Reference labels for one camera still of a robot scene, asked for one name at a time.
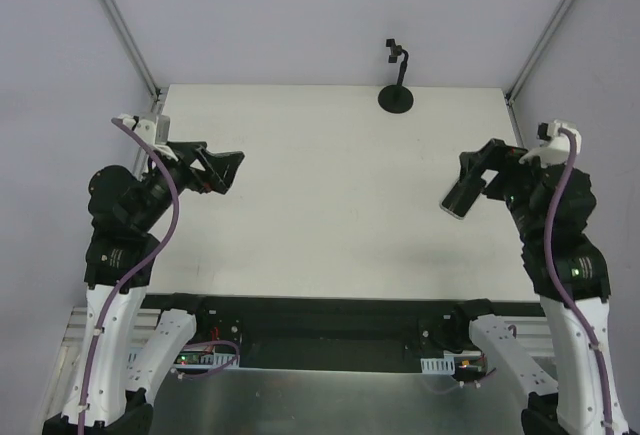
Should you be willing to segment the left aluminium frame post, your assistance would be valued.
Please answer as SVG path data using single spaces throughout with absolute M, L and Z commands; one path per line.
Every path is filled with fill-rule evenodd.
M 116 0 L 98 0 L 98 2 L 150 98 L 158 100 L 161 87 L 152 75 Z

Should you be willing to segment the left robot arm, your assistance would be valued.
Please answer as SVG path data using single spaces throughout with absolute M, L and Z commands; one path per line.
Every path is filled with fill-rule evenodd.
M 78 365 L 61 412 L 43 424 L 45 434 L 146 434 L 165 377 L 190 356 L 230 351 L 224 367 L 240 358 L 236 341 L 222 339 L 199 295 L 176 293 L 134 360 L 128 358 L 138 312 L 153 263 L 167 239 L 152 227 L 167 210 L 179 210 L 185 190 L 226 194 L 245 156 L 213 154 L 204 142 L 171 142 L 153 154 L 141 178 L 107 166 L 89 183 L 93 234 L 86 252 L 87 320 Z

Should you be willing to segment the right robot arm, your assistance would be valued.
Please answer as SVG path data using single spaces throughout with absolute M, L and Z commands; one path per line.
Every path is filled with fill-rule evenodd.
M 492 139 L 459 156 L 459 176 L 441 203 L 463 218 L 479 196 L 501 201 L 515 223 L 522 260 L 549 327 L 550 377 L 498 319 L 486 299 L 459 304 L 442 347 L 474 347 L 505 378 L 526 434 L 630 434 L 608 346 L 611 288 L 602 252 L 585 234 L 596 207 L 578 142 L 563 129 L 534 150 Z

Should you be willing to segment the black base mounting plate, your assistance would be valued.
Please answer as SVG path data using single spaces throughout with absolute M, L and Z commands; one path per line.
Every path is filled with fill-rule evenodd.
M 215 343 L 238 367 L 416 373 L 424 359 L 476 352 L 462 332 L 471 315 L 540 322 L 534 302 L 364 300 L 149 295 L 145 309 L 192 309 L 194 342 Z

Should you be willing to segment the right aluminium frame post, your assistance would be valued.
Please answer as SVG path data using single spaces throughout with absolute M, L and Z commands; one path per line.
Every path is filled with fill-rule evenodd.
M 508 90 L 505 92 L 505 100 L 508 106 L 513 105 L 518 98 L 526 82 L 532 75 L 537 64 L 541 61 L 543 54 L 547 50 L 558 30 L 561 28 L 564 20 L 576 2 L 577 0 L 559 0 L 541 34 L 529 52 L 524 64 L 518 71 Z

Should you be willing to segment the black phone stand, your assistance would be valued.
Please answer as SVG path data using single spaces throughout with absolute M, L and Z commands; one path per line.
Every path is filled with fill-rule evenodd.
M 391 114 L 403 114 L 408 112 L 414 104 L 412 92 L 404 85 L 404 78 L 408 69 L 409 53 L 402 45 L 397 44 L 394 38 L 386 40 L 385 46 L 390 50 L 388 62 L 395 64 L 401 58 L 396 82 L 382 88 L 378 94 L 378 104 L 386 112 Z

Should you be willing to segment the black smartphone clear case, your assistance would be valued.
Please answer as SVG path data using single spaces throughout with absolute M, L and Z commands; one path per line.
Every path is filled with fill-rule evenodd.
M 456 219 L 464 219 L 486 187 L 483 178 L 457 180 L 440 202 L 440 207 Z

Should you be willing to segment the aluminium frame post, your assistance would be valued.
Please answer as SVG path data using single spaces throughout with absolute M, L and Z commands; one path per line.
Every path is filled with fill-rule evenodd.
M 518 71 L 508 90 L 505 92 L 505 100 L 508 106 L 513 105 L 518 98 L 526 82 L 532 75 L 537 64 L 541 61 L 543 54 L 547 50 L 558 30 L 561 28 L 564 20 L 576 2 L 577 0 L 559 0 L 541 34 L 529 52 L 524 64 Z
M 98 0 L 98 2 L 150 98 L 158 100 L 161 87 L 152 75 L 116 0 Z

